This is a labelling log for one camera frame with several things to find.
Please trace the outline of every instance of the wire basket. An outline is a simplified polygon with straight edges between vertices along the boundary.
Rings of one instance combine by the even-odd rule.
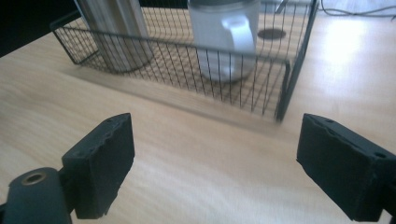
[[[149,45],[153,57],[144,66],[122,75],[194,91],[281,121],[304,61],[317,1],[263,1],[256,54],[252,55],[195,46],[186,2],[141,2],[148,37],[90,31],[77,11],[53,22],[51,30],[75,64],[119,75],[105,62],[93,36],[100,35],[113,43],[132,40],[136,46]],[[201,75],[198,51],[238,57],[242,64],[253,61],[254,68],[248,77],[237,81],[213,80]]]

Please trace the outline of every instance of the wooden table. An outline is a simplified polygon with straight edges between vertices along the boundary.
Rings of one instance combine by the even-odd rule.
[[[73,65],[46,35],[0,59],[0,203],[12,179],[60,169],[99,122],[130,112],[136,156],[117,200],[106,217],[74,223],[349,223],[295,160],[302,116],[396,153],[395,34],[388,19],[317,18],[283,122],[246,125],[145,97],[155,85],[134,94],[86,81],[105,75]]]

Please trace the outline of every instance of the metal wire mesh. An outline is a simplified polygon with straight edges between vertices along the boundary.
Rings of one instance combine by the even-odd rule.
[[[165,7],[142,7],[148,37],[89,31],[82,19],[75,20],[76,15],[55,22],[52,29],[76,64],[119,74],[120,71],[114,69],[118,64],[109,64],[106,60],[106,57],[115,55],[101,54],[97,39],[105,40],[105,45],[109,46],[129,45],[128,48],[122,48],[123,54],[132,55],[138,51],[147,59],[142,60],[144,66],[122,71],[127,77],[195,91],[253,114],[282,120],[295,84],[293,80],[297,78],[299,66],[304,58],[310,22],[312,23],[316,12],[315,1],[288,2],[283,6],[275,2],[263,3],[259,31],[278,30],[284,36],[279,39],[258,38],[256,55],[194,46],[189,11],[186,8],[166,8],[169,2],[171,1],[162,2]],[[275,11],[269,11],[269,8],[274,8]],[[220,68],[216,66],[209,65],[209,75],[202,76],[205,72],[202,67],[203,54],[208,61],[210,57],[217,57],[217,60],[224,61],[223,63],[239,60],[242,64],[239,73],[241,77],[244,65],[246,67],[251,62],[253,65],[247,77],[236,81],[228,80],[226,77],[225,80],[218,81],[212,78],[212,74],[219,74]],[[135,58],[126,62],[129,65],[136,64]]]

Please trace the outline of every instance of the mug handle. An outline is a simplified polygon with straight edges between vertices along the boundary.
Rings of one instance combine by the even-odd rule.
[[[255,46],[253,35],[250,30],[249,21],[246,16],[236,16],[221,21],[224,29],[230,31],[233,37],[233,49],[241,53],[254,53]],[[232,67],[224,68],[226,74],[235,69],[235,57],[231,58]]]

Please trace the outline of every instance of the white mug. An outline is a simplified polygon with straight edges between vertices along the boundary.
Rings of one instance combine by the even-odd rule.
[[[188,6],[201,74],[220,82],[248,76],[255,66],[260,0],[189,0]]]

